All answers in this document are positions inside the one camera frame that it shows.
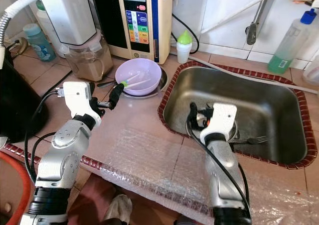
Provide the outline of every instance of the countertop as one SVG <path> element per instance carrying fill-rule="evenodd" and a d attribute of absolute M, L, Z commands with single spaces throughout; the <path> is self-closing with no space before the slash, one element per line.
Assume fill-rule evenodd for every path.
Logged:
<path fill-rule="evenodd" d="M 268 73 L 265 63 L 202 52 L 198 52 L 193 56 L 210 63 Z M 113 57 L 114 68 L 101 82 L 113 80 L 117 67 L 124 61 L 124 59 Z M 31 49 L 28 49 L 24 55 L 18 56 L 14 60 L 14 64 L 15 68 L 40 96 L 70 71 L 65 59 L 59 58 L 50 63 L 43 63 L 37 59 Z M 167 72 L 169 81 L 178 66 L 177 58 L 172 55 L 169 55 L 162 65 Z M 292 80 L 298 86 L 319 89 L 304 83 L 302 73 L 302 70 L 289 69 L 281 76 Z M 81 79 L 71 74 L 66 81 L 81 81 Z M 111 86 L 103 89 L 96 88 L 93 96 L 97 97 L 99 101 L 107 101 L 110 90 Z M 305 93 L 305 95 L 316 142 L 319 145 L 319 99 L 316 95 L 310 93 Z M 165 176 L 173 184 L 174 181 L 184 183 L 185 188 L 189 187 L 191 191 L 192 188 L 206 181 L 198 172 L 204 168 L 203 160 L 194 163 L 195 160 L 190 158 L 198 156 L 198 158 L 204 159 L 204 153 L 193 140 L 173 134 L 162 125 L 157 115 L 157 108 L 162 96 L 163 93 L 160 93 L 155 97 L 143 100 L 121 96 L 117 107 L 113 111 L 107 110 L 101 126 L 92 131 L 90 146 L 85 155 L 109 164 L 119 171 L 132 173 L 135 176 L 140 176 L 142 179 L 150 179 L 153 182 L 158 180 L 159 176 Z M 50 112 L 49 121 L 36 137 L 30 139 L 30 145 L 35 142 L 37 137 L 58 130 L 65 122 L 71 119 L 70 111 L 65 105 L 64 99 L 50 97 L 46 104 Z M 147 150 L 133 150 L 134 148 L 130 147 L 125 149 L 125 143 L 121 138 L 124 137 L 134 141 L 134 138 L 130 137 L 133 132 L 143 138 L 157 141 L 157 144 L 160 145 L 157 153 L 148 152 Z M 49 142 L 50 138 L 40 144 L 37 156 L 42 157 L 45 154 L 50 146 Z M 15 145 L 23 148 L 22 143 Z M 114 158 L 117 158 L 117 156 L 122 156 L 122 160 L 115 160 Z M 302 218 L 302 224 L 316 224 L 316 222 L 319 222 L 319 204 L 315 202 L 316 196 L 319 196 L 318 159 L 305 169 L 287 170 L 241 155 L 237 155 L 237 157 L 246 173 L 249 187 L 252 187 L 251 207 L 254 224 L 277 224 L 282 217 L 286 217 L 286 221 L 296 219 L 295 222 Z M 150 161 L 151 168 L 143 167 Z M 83 168 L 103 175 L 89 166 L 83 165 Z M 118 182 L 119 185 L 122 185 L 120 177 L 116 179 L 115 176 L 112 182 Z M 157 201 L 150 194 L 146 195 L 146 197 Z M 205 195 L 202 202 L 207 201 L 206 197 L 208 197 L 208 194 Z M 172 204 L 160 198 L 157 202 L 180 212 L 181 207 L 178 204 Z M 282 208 L 283 211 L 272 211 L 272 209 L 276 210 L 274 206 L 280 202 L 282 202 L 282 207 L 279 207 L 278 210 Z M 190 217 L 192 216 L 191 210 L 185 213 Z M 210 223 L 205 219 L 200 222 Z"/>

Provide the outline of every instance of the bubble wrap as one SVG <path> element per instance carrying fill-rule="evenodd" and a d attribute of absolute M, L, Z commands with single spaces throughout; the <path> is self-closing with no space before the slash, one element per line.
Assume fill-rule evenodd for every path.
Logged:
<path fill-rule="evenodd" d="M 141 131 L 121 131 L 100 168 L 101 176 L 206 225 L 213 224 L 205 152 Z M 246 174 L 253 224 L 319 223 L 319 200 L 295 193 L 265 175 Z"/>

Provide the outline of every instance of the fork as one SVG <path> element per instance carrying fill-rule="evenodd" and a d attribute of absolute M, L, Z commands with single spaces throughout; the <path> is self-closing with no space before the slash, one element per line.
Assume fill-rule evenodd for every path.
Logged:
<path fill-rule="evenodd" d="M 230 141 L 230 143 L 233 143 L 233 144 L 245 144 L 245 143 L 248 143 L 248 144 L 261 144 L 261 143 L 264 143 L 264 142 L 267 142 L 267 141 L 268 141 L 267 136 L 259 136 L 259 137 L 256 137 L 256 138 L 233 140 L 233 141 Z"/>

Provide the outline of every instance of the black container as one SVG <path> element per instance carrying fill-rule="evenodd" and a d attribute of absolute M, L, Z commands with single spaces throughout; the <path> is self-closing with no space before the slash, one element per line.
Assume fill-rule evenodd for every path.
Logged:
<path fill-rule="evenodd" d="M 31 117 L 40 102 L 40 96 L 13 67 L 10 52 L 6 50 L 0 70 L 0 135 L 15 143 L 24 140 L 27 127 L 30 136 L 41 130 L 48 119 L 46 105 L 30 127 Z"/>

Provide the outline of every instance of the plastic bowl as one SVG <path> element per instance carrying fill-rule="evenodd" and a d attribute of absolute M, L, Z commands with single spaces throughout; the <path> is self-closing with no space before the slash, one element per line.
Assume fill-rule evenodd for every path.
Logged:
<path fill-rule="evenodd" d="M 147 79 L 150 80 L 128 89 L 124 89 L 126 93 L 132 96 L 145 96 L 154 91 L 160 83 L 160 66 L 156 62 L 145 58 L 131 59 L 123 63 L 116 70 L 115 80 L 117 83 L 121 83 L 136 74 L 139 75 L 129 81 L 128 84 L 133 84 Z"/>

